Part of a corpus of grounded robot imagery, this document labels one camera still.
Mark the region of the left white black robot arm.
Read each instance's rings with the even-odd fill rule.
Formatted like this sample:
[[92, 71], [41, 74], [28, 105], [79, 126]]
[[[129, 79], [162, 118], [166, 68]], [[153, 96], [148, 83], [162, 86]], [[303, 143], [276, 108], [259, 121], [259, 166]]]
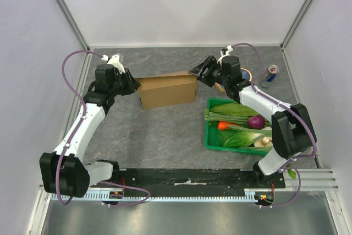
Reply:
[[116, 96], [133, 94], [140, 84], [121, 63], [100, 64], [95, 69], [95, 81], [83, 97], [80, 112], [68, 134], [52, 153], [43, 153], [39, 164], [46, 192], [82, 198], [88, 188], [99, 182], [108, 187], [120, 183], [118, 163], [98, 160], [83, 164], [86, 148]]

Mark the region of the brown cardboard box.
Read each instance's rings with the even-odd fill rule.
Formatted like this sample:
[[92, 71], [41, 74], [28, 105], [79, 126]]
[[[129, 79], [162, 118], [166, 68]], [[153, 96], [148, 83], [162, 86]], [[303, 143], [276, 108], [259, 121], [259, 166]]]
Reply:
[[189, 72], [138, 78], [138, 94], [145, 110], [196, 100], [197, 79]]

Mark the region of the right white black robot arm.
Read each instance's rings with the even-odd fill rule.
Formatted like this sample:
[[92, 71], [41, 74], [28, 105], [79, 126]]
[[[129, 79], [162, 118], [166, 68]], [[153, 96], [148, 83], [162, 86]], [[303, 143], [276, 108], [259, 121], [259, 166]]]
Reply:
[[254, 166], [251, 178], [255, 186], [265, 187], [272, 174], [282, 172], [291, 160], [302, 158], [305, 150], [312, 148], [312, 155], [316, 155], [317, 139], [307, 108], [300, 103], [278, 101], [244, 79], [238, 57], [227, 55], [218, 61], [209, 56], [191, 69], [190, 74], [209, 87], [216, 83], [223, 85], [230, 99], [270, 121], [273, 149]]

